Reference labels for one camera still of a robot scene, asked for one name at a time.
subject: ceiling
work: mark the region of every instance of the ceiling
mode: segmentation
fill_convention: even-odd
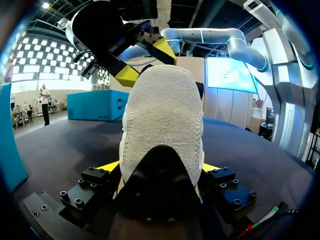
[[[62,18],[72,19],[73,15],[93,0],[47,0],[48,9],[38,3],[38,12],[29,25],[29,34],[46,35],[67,41],[65,33],[57,29]],[[118,8],[123,20],[136,21],[151,19],[151,24],[170,28],[238,28],[246,35],[256,31],[261,23],[243,9],[246,0],[110,0]],[[181,43],[181,56],[187,51],[194,57],[208,57],[223,54],[225,45]]]

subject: black pants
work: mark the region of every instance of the black pants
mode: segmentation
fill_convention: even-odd
[[[42,104],[42,114],[44,119],[44,125],[47,126],[50,124],[49,113],[48,113],[48,104]]]

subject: knit fabric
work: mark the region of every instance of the knit fabric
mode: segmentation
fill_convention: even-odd
[[[199,91],[190,72],[173,65],[157,65],[143,72],[122,118],[119,160],[124,181],[150,149],[168,145],[179,154],[195,186],[205,158],[202,117]]]

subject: man in white shirt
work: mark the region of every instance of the man in white shirt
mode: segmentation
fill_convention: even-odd
[[[48,98],[50,97],[50,91],[45,84],[42,85],[40,95],[42,96],[41,102],[42,102],[42,114],[44,119],[44,126],[47,126],[50,124],[49,113],[48,113]]]

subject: glass facade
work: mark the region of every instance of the glass facade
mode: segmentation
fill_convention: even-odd
[[[81,71],[94,58],[86,53],[77,63],[73,63],[77,49],[71,44],[61,43],[34,36],[26,36],[18,45],[13,60],[11,93],[35,91],[42,84],[51,90],[91,90],[92,76],[81,76]],[[98,84],[109,84],[109,74],[99,69]]]

